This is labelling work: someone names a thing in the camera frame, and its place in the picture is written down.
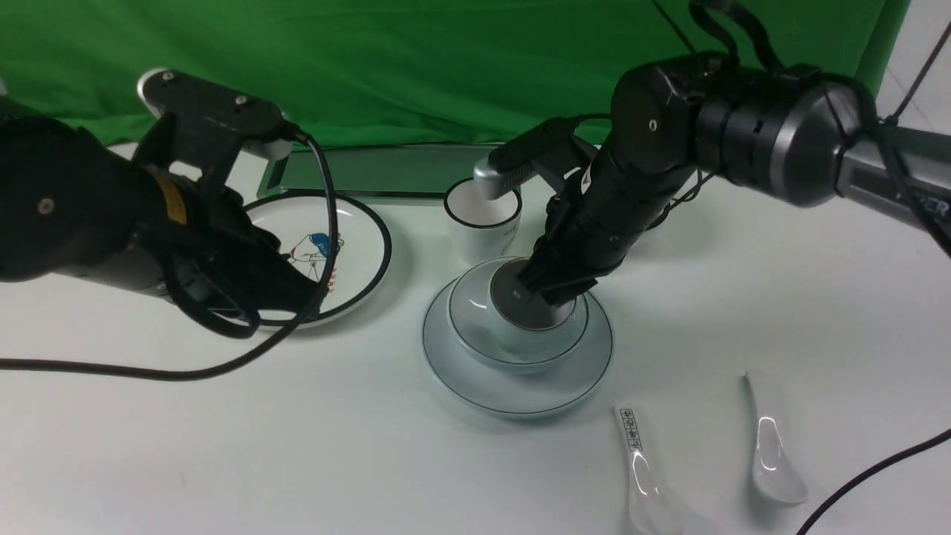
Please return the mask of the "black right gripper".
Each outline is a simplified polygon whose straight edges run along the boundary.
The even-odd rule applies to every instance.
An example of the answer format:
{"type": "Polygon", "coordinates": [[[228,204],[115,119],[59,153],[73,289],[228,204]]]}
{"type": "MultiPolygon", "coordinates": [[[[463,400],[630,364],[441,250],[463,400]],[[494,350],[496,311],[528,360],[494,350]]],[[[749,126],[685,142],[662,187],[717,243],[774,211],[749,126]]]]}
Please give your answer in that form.
{"type": "Polygon", "coordinates": [[[519,289],[551,307],[585,294],[620,267],[694,172],[691,163],[642,172],[615,142],[605,142],[582,173],[587,189],[573,178],[550,202],[545,233],[520,268],[519,289]]]}

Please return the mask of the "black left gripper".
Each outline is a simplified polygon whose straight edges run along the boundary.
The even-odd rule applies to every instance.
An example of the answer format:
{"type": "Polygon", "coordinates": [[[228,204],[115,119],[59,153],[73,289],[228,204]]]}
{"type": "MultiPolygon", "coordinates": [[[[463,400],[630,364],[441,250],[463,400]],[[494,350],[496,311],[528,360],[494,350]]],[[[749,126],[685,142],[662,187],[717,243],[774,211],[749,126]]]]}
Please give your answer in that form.
{"type": "Polygon", "coordinates": [[[319,318],[329,278],[296,271],[274,233],[255,226],[231,187],[154,169],[169,224],[153,251],[166,300],[205,328],[261,328],[267,313],[308,324],[319,318]]]}

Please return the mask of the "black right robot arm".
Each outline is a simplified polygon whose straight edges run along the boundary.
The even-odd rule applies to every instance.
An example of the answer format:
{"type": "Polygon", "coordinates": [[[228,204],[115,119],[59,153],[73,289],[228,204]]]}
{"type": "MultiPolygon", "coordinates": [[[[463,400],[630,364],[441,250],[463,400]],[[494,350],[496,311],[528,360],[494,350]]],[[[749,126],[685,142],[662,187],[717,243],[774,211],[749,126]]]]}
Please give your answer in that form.
{"type": "Polygon", "coordinates": [[[551,201],[517,276],[549,305],[616,270],[696,172],[796,207],[852,200],[949,250],[949,137],[880,118],[869,91],[846,76],[683,56],[623,74],[609,119],[608,138],[551,201]]]}

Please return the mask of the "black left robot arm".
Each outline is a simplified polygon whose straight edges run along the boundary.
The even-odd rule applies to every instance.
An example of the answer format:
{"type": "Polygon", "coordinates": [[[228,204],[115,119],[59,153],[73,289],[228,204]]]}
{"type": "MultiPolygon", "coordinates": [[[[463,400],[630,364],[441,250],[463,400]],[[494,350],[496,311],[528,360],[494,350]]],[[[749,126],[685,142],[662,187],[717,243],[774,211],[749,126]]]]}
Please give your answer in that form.
{"type": "Polygon", "coordinates": [[[266,311],[299,313],[317,281],[231,187],[216,192],[125,159],[84,129],[2,116],[2,281],[50,274],[169,302],[204,328],[248,338],[266,311]]]}

